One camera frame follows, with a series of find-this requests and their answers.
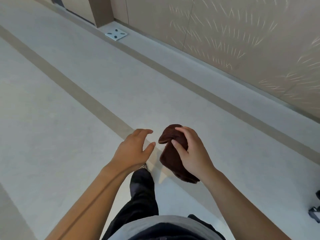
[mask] white floor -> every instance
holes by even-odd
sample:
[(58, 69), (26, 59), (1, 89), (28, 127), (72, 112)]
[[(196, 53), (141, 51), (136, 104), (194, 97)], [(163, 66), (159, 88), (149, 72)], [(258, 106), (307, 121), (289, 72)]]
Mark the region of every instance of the white floor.
[[(320, 190), (319, 165), (34, 0), (0, 0), (0, 25), (130, 127), (153, 129), (150, 141), (158, 141), (169, 124), (194, 128), (215, 166), (289, 237), (320, 235), (307, 214), (320, 204), (314, 195)], [(320, 152), (319, 124), (129, 33), (120, 42)], [(0, 71), (0, 183), (40, 240), (122, 139), (1, 38)], [(152, 174), (160, 214), (195, 214), (233, 239), (203, 185), (177, 185), (156, 168)], [(130, 198), (129, 180), (106, 226)], [(0, 213), (1, 221), (6, 217)], [(10, 236), (0, 232), (0, 239)]]

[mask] hand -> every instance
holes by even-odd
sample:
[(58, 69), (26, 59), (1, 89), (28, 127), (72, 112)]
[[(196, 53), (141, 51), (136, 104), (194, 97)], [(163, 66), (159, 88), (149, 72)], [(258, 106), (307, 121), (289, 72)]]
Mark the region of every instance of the hand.
[(202, 181), (205, 174), (215, 170), (205, 146), (193, 129), (186, 126), (176, 127), (175, 129), (184, 133), (188, 141), (188, 150), (185, 150), (177, 141), (171, 141), (180, 155), (183, 166)]
[(146, 163), (155, 148), (156, 143), (152, 142), (142, 150), (146, 136), (151, 133), (151, 129), (136, 129), (121, 142), (111, 162), (122, 170), (128, 170), (128, 173), (138, 170)]

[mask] gray shirt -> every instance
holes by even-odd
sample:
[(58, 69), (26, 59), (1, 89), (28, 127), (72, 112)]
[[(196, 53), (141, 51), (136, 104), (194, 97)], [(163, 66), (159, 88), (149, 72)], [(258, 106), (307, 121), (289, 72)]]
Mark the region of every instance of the gray shirt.
[(190, 230), (207, 240), (222, 240), (214, 231), (193, 219), (182, 216), (150, 216), (123, 225), (109, 240), (128, 240), (158, 223), (171, 223)]

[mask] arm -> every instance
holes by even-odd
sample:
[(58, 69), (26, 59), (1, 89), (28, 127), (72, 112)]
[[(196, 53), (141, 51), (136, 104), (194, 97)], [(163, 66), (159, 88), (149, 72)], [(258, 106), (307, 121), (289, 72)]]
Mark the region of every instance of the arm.
[(46, 240), (99, 239), (115, 196), (125, 178), (150, 157), (156, 143), (142, 151), (149, 129), (136, 129), (118, 147), (114, 157), (98, 174)]
[(188, 127), (176, 128), (186, 136), (188, 150), (172, 141), (183, 166), (198, 177), (212, 197), (237, 240), (290, 240), (270, 219), (255, 207), (220, 171), (218, 171), (197, 133)]

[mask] forearm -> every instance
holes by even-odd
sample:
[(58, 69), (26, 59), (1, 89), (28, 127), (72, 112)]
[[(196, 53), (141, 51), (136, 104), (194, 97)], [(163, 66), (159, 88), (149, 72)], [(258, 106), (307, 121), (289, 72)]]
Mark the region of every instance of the forearm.
[(256, 208), (220, 171), (212, 169), (201, 179), (237, 240), (290, 240)]
[(128, 173), (106, 165), (46, 240), (99, 239), (114, 198)]

